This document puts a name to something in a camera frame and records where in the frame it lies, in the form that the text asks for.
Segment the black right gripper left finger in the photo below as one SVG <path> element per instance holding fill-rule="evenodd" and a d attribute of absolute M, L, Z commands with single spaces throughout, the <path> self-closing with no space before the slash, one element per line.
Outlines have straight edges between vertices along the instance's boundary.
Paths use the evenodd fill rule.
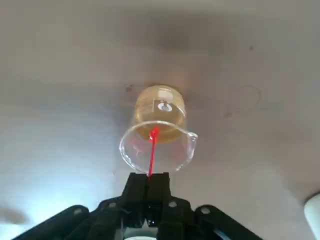
<path fill-rule="evenodd" d="M 123 240 L 128 215 L 137 213 L 133 223 L 142 225 L 147 180 L 145 174 L 132 172 L 121 196 L 103 200 L 93 211 L 83 205 L 68 207 L 14 239 Z"/>

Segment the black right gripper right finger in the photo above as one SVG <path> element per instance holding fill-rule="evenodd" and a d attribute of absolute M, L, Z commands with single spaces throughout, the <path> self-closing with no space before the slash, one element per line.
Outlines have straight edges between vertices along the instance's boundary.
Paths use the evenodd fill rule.
<path fill-rule="evenodd" d="M 204 204 L 193 210 L 189 201 L 172 196 L 167 172 L 148 179 L 147 222 L 157 228 L 157 240 L 261 239 L 213 205 Z"/>

